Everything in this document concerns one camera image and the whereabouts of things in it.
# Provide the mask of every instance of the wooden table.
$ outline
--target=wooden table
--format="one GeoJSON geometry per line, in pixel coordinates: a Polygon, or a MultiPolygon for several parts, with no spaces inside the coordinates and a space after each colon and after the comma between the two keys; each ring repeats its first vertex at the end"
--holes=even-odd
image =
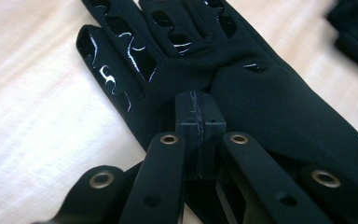
{"type": "MultiPolygon", "coordinates": [[[[358,64],[325,19],[335,1],[228,2],[358,131],[358,64]]],[[[0,223],[49,219],[88,169],[145,155],[77,53],[86,23],[79,0],[0,0],[0,223]]]]}

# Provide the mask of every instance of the brass grommet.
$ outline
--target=brass grommet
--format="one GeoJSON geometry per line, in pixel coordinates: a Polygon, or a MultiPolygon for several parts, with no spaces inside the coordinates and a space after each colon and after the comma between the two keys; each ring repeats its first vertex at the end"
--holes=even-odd
{"type": "Polygon", "coordinates": [[[114,179],[115,176],[109,171],[100,171],[89,180],[89,185],[94,189],[103,189],[112,184],[114,179]]]}
{"type": "Polygon", "coordinates": [[[241,134],[233,134],[229,137],[231,142],[236,144],[246,144],[248,142],[248,138],[241,134]]]}
{"type": "Polygon", "coordinates": [[[314,170],[310,175],[316,182],[325,187],[336,189],[341,186],[341,181],[339,181],[338,178],[326,171],[314,170]]]}
{"type": "Polygon", "coordinates": [[[176,137],[173,134],[166,134],[161,136],[161,138],[159,139],[159,141],[161,141],[163,144],[165,145],[172,145],[178,142],[178,137],[176,137]]]}

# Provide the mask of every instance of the wood grain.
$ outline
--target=wood grain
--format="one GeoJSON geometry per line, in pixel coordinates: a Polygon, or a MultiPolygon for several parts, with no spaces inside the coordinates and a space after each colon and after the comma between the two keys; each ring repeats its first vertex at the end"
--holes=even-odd
{"type": "MultiPolygon", "coordinates": [[[[324,18],[335,1],[228,2],[358,131],[358,64],[324,18]]],[[[83,24],[79,0],[0,0],[0,223],[49,219],[88,169],[145,155],[76,51],[83,24]]]]}

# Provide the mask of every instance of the light wood surface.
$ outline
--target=light wood surface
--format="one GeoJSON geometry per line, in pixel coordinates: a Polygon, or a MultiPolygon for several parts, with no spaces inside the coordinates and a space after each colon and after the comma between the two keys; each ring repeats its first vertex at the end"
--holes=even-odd
{"type": "MultiPolygon", "coordinates": [[[[228,2],[358,131],[358,64],[325,19],[335,1],[228,2]]],[[[0,0],[0,223],[49,219],[88,169],[145,155],[76,51],[87,23],[80,0],[0,0]]]]}

